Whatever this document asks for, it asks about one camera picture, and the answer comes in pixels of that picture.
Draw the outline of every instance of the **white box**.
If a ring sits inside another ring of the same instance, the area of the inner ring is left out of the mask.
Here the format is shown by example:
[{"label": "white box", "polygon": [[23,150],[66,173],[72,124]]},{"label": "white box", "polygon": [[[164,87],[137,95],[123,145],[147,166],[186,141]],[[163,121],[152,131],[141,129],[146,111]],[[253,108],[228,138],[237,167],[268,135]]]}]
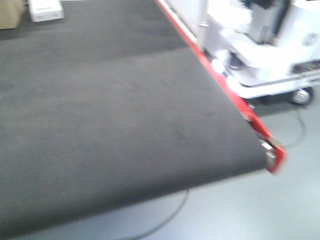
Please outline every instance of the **white box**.
[{"label": "white box", "polygon": [[33,22],[42,22],[65,17],[60,0],[29,0],[29,10]]}]

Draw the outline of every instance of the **black cable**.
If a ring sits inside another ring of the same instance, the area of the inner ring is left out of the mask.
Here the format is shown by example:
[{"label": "black cable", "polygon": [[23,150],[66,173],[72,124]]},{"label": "black cable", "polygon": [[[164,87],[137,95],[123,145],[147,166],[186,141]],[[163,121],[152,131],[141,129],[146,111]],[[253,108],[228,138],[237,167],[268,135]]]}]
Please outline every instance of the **black cable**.
[{"label": "black cable", "polygon": [[188,189],[188,190],[185,191],[184,197],[183,197],[181,203],[179,204],[179,206],[177,207],[177,209],[168,218],[166,218],[163,222],[161,222],[157,226],[153,227],[152,229],[150,229],[150,230],[148,230],[146,232],[140,233],[140,234],[138,234],[136,236],[127,236],[127,237],[124,237],[124,238],[119,238],[117,240],[141,240],[141,239],[149,237],[150,235],[158,232],[163,227],[165,227],[168,223],[170,223],[181,212],[181,210],[184,208],[184,206],[187,203],[189,195],[190,195],[190,192],[189,192],[189,189]]},{"label": "black cable", "polygon": [[293,108],[293,111],[295,113],[295,118],[298,120],[299,124],[300,124],[300,134],[299,136],[296,138],[295,141],[287,144],[284,146],[285,149],[293,149],[297,146],[299,146],[300,144],[302,144],[305,140],[306,140],[306,137],[308,135],[308,129],[307,129],[307,125],[304,121],[304,118],[299,110],[299,108],[296,106]]}]

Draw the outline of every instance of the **conveyor belt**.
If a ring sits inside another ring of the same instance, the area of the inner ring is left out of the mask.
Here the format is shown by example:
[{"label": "conveyor belt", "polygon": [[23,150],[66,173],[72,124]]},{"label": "conveyor belt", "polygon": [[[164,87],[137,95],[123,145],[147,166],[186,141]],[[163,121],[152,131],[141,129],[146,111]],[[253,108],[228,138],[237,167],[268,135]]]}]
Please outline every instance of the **conveyor belt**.
[{"label": "conveyor belt", "polygon": [[266,167],[150,0],[0,31],[0,239]]}]

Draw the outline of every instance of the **white machine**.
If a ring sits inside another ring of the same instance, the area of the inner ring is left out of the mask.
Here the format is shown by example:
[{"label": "white machine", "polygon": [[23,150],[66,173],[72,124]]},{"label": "white machine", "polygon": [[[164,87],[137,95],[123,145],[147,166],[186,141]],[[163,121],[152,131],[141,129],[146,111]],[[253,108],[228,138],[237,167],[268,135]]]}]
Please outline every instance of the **white machine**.
[{"label": "white machine", "polygon": [[240,97],[312,100],[320,84],[320,0],[212,0],[208,14],[212,67]]}]

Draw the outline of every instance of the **white panel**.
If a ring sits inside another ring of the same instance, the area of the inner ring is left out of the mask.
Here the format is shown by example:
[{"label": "white panel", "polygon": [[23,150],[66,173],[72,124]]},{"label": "white panel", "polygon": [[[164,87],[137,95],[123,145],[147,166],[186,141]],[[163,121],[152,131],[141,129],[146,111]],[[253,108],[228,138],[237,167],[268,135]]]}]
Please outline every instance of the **white panel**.
[{"label": "white panel", "polygon": [[197,35],[207,0],[166,0],[183,19],[185,24]]}]

